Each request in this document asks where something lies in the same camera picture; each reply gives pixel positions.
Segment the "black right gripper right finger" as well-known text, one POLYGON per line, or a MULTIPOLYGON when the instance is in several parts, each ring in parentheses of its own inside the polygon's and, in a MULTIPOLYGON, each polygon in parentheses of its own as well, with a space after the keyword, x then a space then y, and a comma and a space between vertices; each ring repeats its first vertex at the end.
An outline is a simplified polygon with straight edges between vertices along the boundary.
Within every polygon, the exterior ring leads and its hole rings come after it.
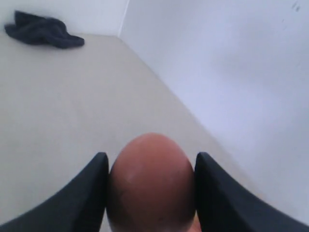
POLYGON ((256 197, 208 153, 195 164, 195 199, 203 232, 307 232, 308 225, 256 197))

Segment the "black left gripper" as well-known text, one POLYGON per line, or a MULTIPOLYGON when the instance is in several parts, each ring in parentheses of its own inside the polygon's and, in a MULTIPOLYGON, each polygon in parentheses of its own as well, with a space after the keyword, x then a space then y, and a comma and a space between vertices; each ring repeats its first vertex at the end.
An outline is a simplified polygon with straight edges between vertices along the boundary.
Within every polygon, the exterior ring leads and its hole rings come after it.
POLYGON ((55 18, 15 11, 14 23, 4 25, 7 35, 28 45, 52 45, 57 48, 84 46, 81 37, 67 36, 66 25, 55 18))

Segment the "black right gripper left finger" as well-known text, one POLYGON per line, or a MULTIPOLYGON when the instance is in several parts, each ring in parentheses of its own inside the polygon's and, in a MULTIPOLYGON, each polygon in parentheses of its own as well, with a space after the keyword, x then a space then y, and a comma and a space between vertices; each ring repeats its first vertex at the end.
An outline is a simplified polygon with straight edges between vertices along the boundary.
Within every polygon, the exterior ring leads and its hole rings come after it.
POLYGON ((2 224, 2 232, 98 232, 107 200, 109 161, 97 153, 64 188, 2 224))

